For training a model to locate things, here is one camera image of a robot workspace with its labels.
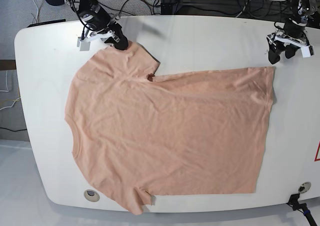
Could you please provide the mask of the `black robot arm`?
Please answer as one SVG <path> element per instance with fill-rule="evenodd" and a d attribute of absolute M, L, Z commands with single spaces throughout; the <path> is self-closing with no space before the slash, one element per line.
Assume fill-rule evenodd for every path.
<path fill-rule="evenodd" d="M 124 36 L 118 23 L 120 16 L 110 15 L 98 0 L 65 0 L 83 25 L 82 33 L 77 39 L 80 51 L 88 51 L 91 42 L 101 40 L 111 44 L 116 49 L 124 51 L 129 47 L 128 39 Z"/>
<path fill-rule="evenodd" d="M 304 58 L 314 55 L 314 49 L 308 38 L 306 27 L 320 28 L 320 0 L 287 0 L 291 15 L 284 20 L 283 26 L 274 23 L 275 32 L 267 35 L 268 60 L 274 65 L 281 59 L 281 53 L 287 59 L 301 50 Z"/>

